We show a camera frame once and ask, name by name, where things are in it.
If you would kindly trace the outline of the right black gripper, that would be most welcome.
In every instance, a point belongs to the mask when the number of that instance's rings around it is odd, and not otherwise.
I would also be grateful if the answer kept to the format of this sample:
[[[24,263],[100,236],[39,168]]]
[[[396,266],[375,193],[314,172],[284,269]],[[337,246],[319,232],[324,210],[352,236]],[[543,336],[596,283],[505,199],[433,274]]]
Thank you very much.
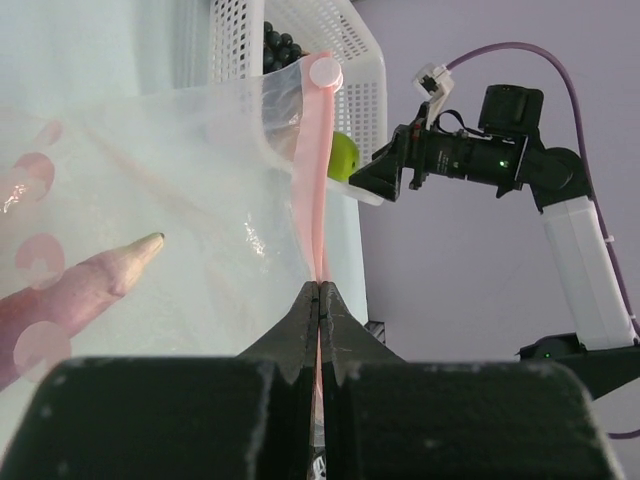
[[[408,124],[399,125],[391,140],[372,155],[371,161],[349,177],[349,185],[396,202],[403,171],[408,168],[413,171],[410,189],[418,190],[435,169],[438,135],[427,125],[429,113],[429,103],[423,102],[416,117]]]

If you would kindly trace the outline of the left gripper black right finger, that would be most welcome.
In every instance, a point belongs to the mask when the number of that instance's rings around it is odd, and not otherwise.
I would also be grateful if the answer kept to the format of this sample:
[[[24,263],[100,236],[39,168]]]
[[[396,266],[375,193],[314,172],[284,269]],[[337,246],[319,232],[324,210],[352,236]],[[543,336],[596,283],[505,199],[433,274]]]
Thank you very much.
[[[402,360],[319,300],[331,479],[621,479],[593,401],[625,382],[623,349],[520,362]]]

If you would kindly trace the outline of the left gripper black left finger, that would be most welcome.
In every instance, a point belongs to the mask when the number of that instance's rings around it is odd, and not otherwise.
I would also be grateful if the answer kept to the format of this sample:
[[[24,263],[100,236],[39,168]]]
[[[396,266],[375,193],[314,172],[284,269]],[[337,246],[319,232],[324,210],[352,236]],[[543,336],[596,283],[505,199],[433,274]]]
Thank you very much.
[[[77,357],[37,388],[18,479],[304,479],[320,289],[235,357]]]

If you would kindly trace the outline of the green toy apple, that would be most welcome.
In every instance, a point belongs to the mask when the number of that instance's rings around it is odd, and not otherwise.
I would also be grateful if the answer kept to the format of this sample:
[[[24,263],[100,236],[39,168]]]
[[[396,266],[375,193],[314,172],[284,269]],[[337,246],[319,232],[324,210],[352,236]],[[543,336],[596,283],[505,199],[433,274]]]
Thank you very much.
[[[338,182],[347,182],[358,170],[360,153],[356,143],[346,134],[335,131],[329,158],[327,175]]]

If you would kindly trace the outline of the clear zip top bag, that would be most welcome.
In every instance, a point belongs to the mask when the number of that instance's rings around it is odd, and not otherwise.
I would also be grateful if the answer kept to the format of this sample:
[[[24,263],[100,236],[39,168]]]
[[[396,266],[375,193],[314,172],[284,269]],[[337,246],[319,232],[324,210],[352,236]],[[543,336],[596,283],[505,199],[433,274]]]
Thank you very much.
[[[134,288],[80,333],[28,327],[14,383],[86,355],[236,354],[302,284],[327,278],[334,93],[312,84],[310,63],[328,58],[58,119],[2,111],[1,300],[165,235]]]

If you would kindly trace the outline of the purple toy eggplant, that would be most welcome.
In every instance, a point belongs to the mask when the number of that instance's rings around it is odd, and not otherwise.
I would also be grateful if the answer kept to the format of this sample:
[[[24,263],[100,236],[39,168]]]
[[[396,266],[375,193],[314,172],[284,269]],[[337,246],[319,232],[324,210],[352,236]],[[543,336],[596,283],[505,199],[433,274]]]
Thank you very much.
[[[13,351],[30,326],[47,321],[70,337],[124,298],[164,246],[165,235],[151,233],[128,245],[96,254],[67,269],[53,285],[17,291],[1,300],[1,388],[19,378]]]

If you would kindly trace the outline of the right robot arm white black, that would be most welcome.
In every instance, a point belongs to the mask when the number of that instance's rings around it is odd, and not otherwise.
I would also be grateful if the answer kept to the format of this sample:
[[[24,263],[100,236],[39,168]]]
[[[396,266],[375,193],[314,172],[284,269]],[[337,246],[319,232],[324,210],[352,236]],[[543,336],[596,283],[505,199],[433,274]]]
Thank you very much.
[[[625,305],[608,252],[594,193],[581,157],[547,148],[537,89],[491,85],[478,126],[448,132],[424,102],[390,142],[354,172],[350,185],[396,201],[401,177],[419,189],[430,175],[496,187],[497,197],[529,186],[549,241],[575,330],[523,347],[521,360],[552,360],[569,368],[599,399],[639,377],[639,331]]]

